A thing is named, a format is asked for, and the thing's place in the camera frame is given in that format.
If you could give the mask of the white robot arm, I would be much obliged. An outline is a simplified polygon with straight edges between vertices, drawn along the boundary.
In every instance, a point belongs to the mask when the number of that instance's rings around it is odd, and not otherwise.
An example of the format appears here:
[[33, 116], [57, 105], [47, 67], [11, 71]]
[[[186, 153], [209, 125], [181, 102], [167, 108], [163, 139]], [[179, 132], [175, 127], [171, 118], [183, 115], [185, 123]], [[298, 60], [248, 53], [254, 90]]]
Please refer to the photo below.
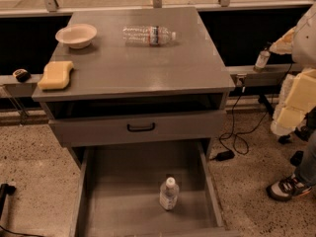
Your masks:
[[296, 76], [288, 75], [281, 86], [271, 131], [284, 136], [295, 131], [305, 115], [316, 107], [316, 4], [271, 45], [270, 52], [290, 54], [303, 68]]

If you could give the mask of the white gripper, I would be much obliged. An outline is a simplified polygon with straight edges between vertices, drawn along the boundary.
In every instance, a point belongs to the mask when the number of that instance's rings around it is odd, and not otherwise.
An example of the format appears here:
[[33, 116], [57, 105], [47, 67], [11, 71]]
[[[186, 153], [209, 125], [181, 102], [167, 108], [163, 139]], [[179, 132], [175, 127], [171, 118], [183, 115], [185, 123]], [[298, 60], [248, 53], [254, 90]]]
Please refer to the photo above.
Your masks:
[[[288, 30], [270, 46], [270, 52], [292, 54], [295, 27]], [[304, 68], [296, 76], [288, 74], [281, 85], [278, 104], [271, 124], [271, 131], [277, 136], [289, 135], [316, 107], [316, 70]]]

